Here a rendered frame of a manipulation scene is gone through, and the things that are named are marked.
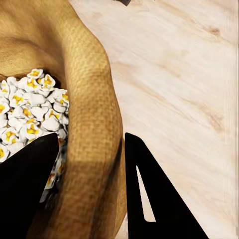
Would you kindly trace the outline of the popcorn bag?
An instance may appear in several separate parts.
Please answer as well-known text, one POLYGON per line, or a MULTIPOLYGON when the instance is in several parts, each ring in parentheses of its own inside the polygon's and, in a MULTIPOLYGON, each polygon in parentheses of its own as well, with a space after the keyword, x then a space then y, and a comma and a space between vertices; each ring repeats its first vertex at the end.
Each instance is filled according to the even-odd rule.
POLYGON ((68 144, 55 207, 25 239, 115 239, 127 213, 123 124, 108 54, 67 0, 0 0, 0 82, 33 69, 67 90, 68 144))

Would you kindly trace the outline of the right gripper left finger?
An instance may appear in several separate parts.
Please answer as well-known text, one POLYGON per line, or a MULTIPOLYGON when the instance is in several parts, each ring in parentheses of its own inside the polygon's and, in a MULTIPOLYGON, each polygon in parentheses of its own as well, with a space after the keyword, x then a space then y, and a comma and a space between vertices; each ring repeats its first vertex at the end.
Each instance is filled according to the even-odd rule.
POLYGON ((0 162, 0 239, 25 239, 59 153, 57 132, 0 162))

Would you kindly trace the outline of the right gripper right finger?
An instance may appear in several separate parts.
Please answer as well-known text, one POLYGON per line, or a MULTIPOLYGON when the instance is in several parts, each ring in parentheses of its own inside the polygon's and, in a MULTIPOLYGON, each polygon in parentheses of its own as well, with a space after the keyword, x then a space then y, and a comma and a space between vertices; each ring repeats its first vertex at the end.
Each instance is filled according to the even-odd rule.
POLYGON ((144 141, 125 133, 128 239, 209 239, 144 141), (144 219, 138 166, 156 222, 144 219))

